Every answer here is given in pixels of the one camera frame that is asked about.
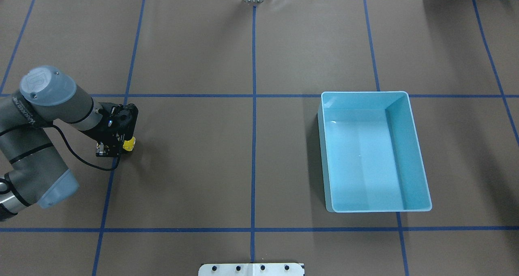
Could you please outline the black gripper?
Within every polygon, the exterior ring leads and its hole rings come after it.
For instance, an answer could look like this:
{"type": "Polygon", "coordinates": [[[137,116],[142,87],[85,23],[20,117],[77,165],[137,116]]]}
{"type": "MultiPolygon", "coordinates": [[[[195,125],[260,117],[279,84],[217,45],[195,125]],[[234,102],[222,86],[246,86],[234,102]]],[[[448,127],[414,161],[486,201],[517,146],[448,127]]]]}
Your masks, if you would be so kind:
{"type": "Polygon", "coordinates": [[[117,158],[126,154],[122,152],[122,144],[134,136],[138,112],[133,103],[101,103],[101,108],[94,112],[101,115],[99,123],[85,131],[86,136],[97,142],[97,157],[117,158]]]}

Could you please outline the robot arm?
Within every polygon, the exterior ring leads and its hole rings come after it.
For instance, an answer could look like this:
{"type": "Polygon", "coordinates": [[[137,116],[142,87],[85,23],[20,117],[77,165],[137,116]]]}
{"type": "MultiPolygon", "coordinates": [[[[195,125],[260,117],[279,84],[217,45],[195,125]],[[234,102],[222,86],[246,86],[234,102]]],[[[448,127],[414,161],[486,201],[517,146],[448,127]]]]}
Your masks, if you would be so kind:
{"type": "Polygon", "coordinates": [[[1,221],[34,204],[50,208],[76,193],[79,183],[46,133],[56,120],[96,141],[96,156],[120,160],[135,147],[135,104],[96,101],[54,66],[31,69],[18,91],[1,98],[0,146],[11,165],[1,176],[1,221]]]}

